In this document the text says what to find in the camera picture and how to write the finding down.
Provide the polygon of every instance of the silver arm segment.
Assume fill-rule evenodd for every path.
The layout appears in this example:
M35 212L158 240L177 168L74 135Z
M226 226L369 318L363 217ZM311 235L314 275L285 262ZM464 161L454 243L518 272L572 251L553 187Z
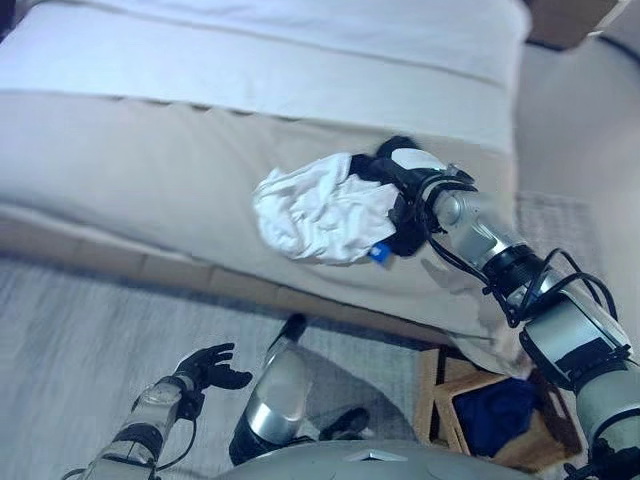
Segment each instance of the silver arm segment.
M436 185L424 192L425 200ZM454 253L494 282L510 307L520 309L542 262L530 257L525 240L499 218L490 197L450 189L431 200ZM526 307L535 307L564 277L553 268L545 270ZM575 283L530 312L523 319L523 347L550 381L576 393L591 453L602 440L615 452L639 447L640 368L619 324Z
M188 377L167 378L179 380L170 383L163 379L142 392L113 441L89 464L81 477L83 480L147 480L152 477L178 418L183 390L185 387L186 391L193 390L193 382Z

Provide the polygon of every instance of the blue tag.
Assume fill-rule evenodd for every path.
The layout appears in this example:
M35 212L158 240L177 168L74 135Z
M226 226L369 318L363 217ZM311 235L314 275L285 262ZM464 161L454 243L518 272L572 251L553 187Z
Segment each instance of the blue tag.
M367 255L371 257L374 262L384 265L384 262L391 256L391 249L386 244L378 242L371 247Z

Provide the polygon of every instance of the bed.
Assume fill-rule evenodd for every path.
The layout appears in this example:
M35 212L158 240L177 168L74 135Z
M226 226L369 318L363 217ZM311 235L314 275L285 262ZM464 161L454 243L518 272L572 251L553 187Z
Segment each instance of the bed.
M520 371L497 308L429 249L388 269L294 262L260 240L251 193L275 167L403 133L510 218L525 8L265 3L32 7L0 44L3 249L454 342Z

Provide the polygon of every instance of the beige bed skirt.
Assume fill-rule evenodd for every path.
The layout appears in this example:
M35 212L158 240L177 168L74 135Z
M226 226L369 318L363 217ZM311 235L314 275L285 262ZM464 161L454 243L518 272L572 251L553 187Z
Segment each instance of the beige bed skirt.
M255 302L289 312L317 315L425 342L452 345L442 330L392 315L346 305L216 265L123 248L0 216L0 252L103 272L141 285L185 288Z

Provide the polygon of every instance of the gray rug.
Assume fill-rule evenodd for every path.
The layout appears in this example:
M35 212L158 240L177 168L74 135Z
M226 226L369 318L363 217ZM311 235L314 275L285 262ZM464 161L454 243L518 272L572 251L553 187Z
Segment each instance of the gray rug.
M562 246L585 269L601 273L583 204L521 194L517 213L540 255ZM112 438L137 394L196 348L236 342L234 365L258 374L285 318L284 312L229 299L137 288L0 258L1 477L56 480L86 465ZM414 438L407 418L422 345L321 319L313 319L301 343L315 374L305 432L364 405L378 438ZM208 392L191 454L163 478L211 478L231 467L227 446L250 390ZM163 461L182 451L189 428L177 425Z

